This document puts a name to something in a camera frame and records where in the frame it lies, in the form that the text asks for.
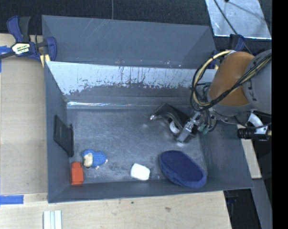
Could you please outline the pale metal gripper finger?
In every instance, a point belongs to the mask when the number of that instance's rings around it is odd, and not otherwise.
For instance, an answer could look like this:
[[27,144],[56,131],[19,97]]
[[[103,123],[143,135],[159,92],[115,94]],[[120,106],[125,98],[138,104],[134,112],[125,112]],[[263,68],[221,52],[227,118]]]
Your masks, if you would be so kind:
[[192,133],[193,124],[186,124],[183,130],[181,131],[181,142],[184,142],[187,137]]
[[191,133],[191,123],[187,122],[179,135],[176,137],[178,142],[184,142]]

